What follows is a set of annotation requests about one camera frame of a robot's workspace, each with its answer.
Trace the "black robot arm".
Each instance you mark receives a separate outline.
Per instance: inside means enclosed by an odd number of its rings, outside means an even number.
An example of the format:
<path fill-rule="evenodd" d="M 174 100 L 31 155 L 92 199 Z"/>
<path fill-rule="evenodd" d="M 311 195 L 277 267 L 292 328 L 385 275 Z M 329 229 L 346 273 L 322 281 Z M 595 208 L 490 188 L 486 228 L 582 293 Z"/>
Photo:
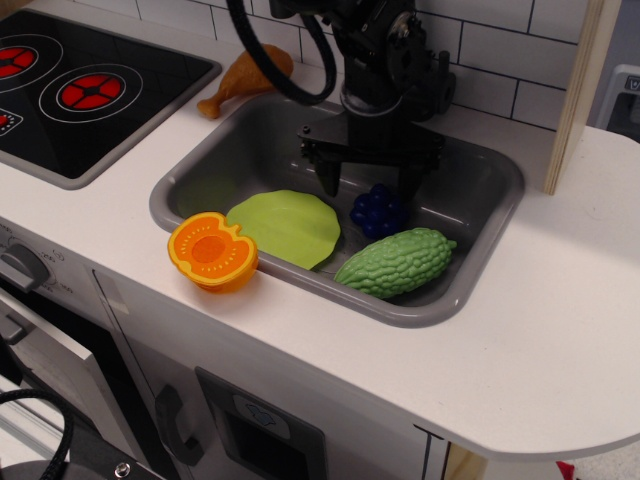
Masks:
<path fill-rule="evenodd" d="M 438 167 L 444 146 L 443 136 L 421 124 L 448 110 L 456 88 L 450 54 L 427 48 L 414 2 L 271 2 L 275 17 L 299 16 L 314 40 L 326 75 L 318 93 L 297 86 L 276 66 L 243 2 L 227 6 L 242 44 L 287 98 L 312 106 L 339 90 L 342 112 L 297 132 L 324 191 L 337 195 L 345 163 L 381 165 L 397 168 L 397 191 L 411 200 L 424 175 Z"/>

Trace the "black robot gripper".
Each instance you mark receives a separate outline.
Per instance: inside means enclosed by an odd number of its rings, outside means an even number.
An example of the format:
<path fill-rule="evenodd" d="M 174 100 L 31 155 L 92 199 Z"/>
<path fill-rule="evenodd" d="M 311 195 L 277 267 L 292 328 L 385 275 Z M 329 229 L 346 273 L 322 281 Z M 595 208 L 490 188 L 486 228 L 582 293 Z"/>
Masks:
<path fill-rule="evenodd" d="M 324 192 L 339 192 L 345 163 L 398 167 L 398 195 L 411 201 L 424 168 L 438 161 L 445 139 L 406 119 L 399 99 L 375 104 L 351 93 L 340 94 L 342 112 L 302 125 L 301 154 L 315 166 Z"/>

